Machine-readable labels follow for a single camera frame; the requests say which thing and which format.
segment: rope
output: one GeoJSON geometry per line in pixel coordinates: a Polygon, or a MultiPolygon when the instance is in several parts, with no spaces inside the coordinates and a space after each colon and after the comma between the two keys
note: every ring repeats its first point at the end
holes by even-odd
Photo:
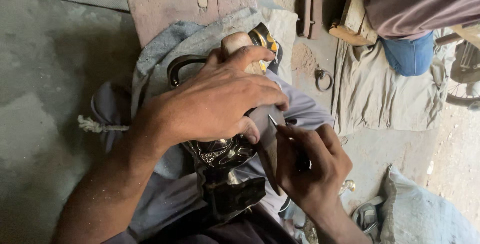
{"type": "Polygon", "coordinates": [[[95,133],[107,132],[110,130],[126,131],[130,128],[129,126],[109,126],[105,124],[100,124],[98,122],[93,121],[91,118],[85,119],[82,115],[78,116],[77,121],[78,121],[78,127],[80,129],[83,129],[83,131],[91,131],[95,133]]]}

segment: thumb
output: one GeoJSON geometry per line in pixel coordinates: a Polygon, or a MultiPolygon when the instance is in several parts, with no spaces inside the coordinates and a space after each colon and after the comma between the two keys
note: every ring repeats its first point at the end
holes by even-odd
{"type": "Polygon", "coordinates": [[[251,144],[256,144],[260,140],[260,132],[251,118],[243,116],[238,122],[238,127],[240,130],[238,133],[243,134],[251,144]]]}

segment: wrist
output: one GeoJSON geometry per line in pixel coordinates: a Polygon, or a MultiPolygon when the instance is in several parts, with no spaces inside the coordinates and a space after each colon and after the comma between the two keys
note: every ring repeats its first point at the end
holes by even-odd
{"type": "Polygon", "coordinates": [[[175,145],[168,127],[161,122],[152,120],[135,121],[126,135],[129,148],[134,155],[152,156],[156,159],[171,146],[175,145]]]}
{"type": "Polygon", "coordinates": [[[350,217],[342,207],[340,198],[335,206],[325,208],[325,211],[319,211],[311,218],[317,228],[331,236],[341,230],[342,224],[350,220],[350,217]]]}

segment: fingernail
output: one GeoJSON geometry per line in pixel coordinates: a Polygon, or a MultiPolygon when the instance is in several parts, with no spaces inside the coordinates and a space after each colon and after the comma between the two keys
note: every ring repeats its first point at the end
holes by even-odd
{"type": "Polygon", "coordinates": [[[247,140],[252,143],[252,144],[256,144],[257,143],[257,137],[253,136],[253,135],[249,135],[247,136],[247,140]]]}

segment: forearm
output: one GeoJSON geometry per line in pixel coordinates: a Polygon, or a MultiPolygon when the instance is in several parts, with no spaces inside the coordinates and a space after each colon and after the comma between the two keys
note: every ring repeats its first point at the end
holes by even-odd
{"type": "Polygon", "coordinates": [[[314,220],[318,239],[325,243],[335,244],[370,244],[371,241],[363,234],[343,209],[336,214],[314,220]]]}
{"type": "Polygon", "coordinates": [[[100,243],[124,231],[158,159],[168,146],[131,130],[70,195],[53,242],[100,243]]]}

